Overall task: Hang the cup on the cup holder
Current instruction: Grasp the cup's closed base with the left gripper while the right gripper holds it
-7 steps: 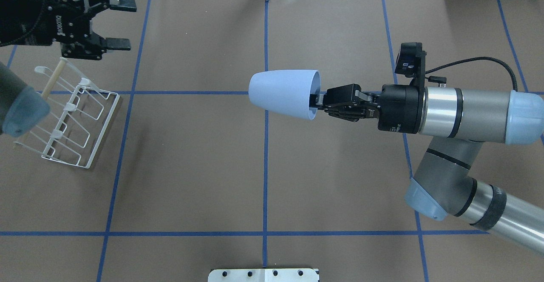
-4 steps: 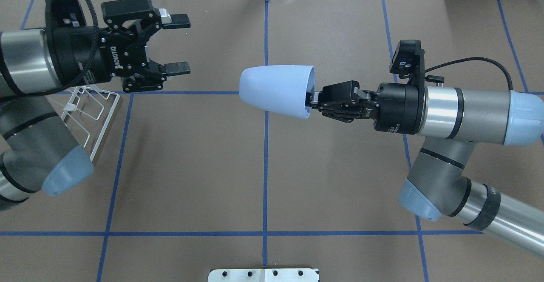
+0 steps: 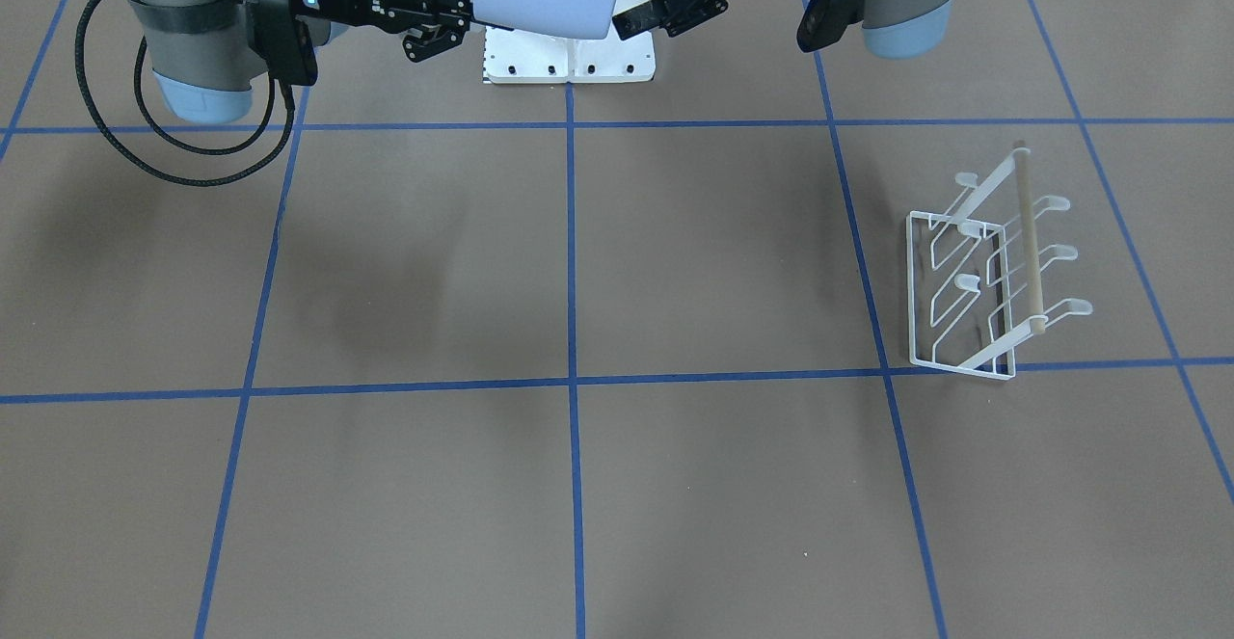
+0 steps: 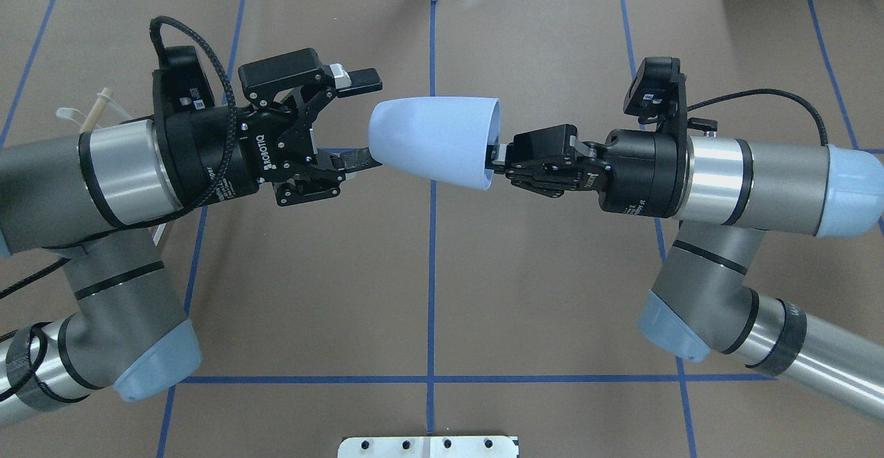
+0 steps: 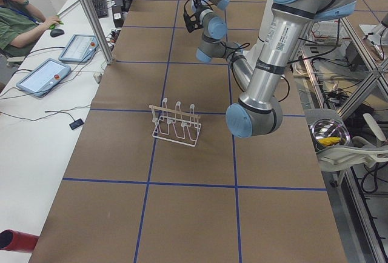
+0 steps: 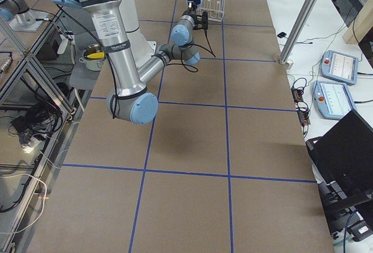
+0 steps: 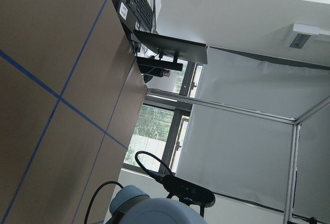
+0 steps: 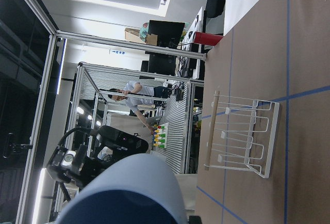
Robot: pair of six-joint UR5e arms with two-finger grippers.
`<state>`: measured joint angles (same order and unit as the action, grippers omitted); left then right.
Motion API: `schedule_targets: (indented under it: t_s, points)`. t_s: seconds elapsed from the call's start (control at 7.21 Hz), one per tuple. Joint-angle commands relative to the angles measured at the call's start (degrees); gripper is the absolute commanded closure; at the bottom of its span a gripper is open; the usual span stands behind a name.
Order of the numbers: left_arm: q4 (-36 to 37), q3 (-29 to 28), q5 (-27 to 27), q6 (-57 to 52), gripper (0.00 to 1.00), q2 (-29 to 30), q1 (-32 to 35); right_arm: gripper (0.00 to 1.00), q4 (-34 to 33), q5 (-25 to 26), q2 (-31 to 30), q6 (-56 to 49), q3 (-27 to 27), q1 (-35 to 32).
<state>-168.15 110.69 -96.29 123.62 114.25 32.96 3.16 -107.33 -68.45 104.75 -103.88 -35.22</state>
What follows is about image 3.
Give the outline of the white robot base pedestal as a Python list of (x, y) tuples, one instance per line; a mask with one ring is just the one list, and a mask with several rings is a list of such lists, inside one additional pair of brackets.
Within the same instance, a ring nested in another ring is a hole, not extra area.
[(642, 83), (656, 76), (656, 51), (649, 33), (621, 39), (569, 39), (528, 30), (486, 30), (482, 81), (494, 85), (550, 83)]

